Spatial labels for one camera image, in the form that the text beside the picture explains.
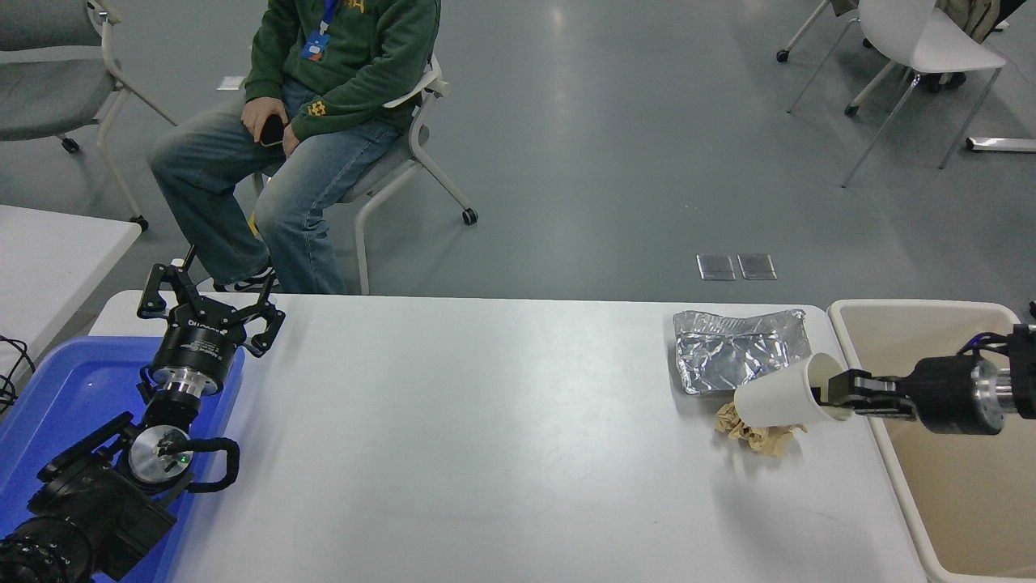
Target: id badge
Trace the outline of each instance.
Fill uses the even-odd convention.
[[[316,30],[311,32],[306,38],[306,46],[303,47],[303,58],[309,61],[319,61],[323,58],[328,40],[330,40],[330,34],[320,34]]]

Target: hand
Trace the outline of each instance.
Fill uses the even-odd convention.
[[[256,97],[244,104],[244,109],[241,111],[241,123],[252,134],[256,143],[259,143],[259,136],[262,134],[262,126],[266,123],[266,119],[275,114],[280,116],[285,125],[288,124],[288,114],[284,111],[284,101],[277,97]]]
[[[284,126],[284,142],[281,144],[284,147],[284,156],[288,157],[291,152],[295,151],[298,147],[298,138],[295,137],[295,130],[291,128],[291,123]]]

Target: smartphone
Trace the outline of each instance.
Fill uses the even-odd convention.
[[[275,146],[284,141],[284,121],[278,114],[270,115],[259,132],[259,143],[264,146]]]

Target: blue lanyard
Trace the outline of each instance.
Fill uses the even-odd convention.
[[[339,0],[324,0],[324,18],[320,21],[320,34],[327,32],[330,26],[330,19],[335,18],[335,9],[338,8]]]

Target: jeans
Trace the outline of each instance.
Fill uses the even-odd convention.
[[[281,92],[289,118],[314,96],[290,78]],[[243,107],[243,97],[217,106],[173,128],[151,150],[151,172],[180,230],[215,283],[240,281],[269,257],[285,293],[346,294],[323,210],[388,150],[399,133],[371,120],[310,136],[285,161],[280,145],[254,142],[241,123]],[[282,163],[256,203],[260,240],[234,198],[234,186]]]

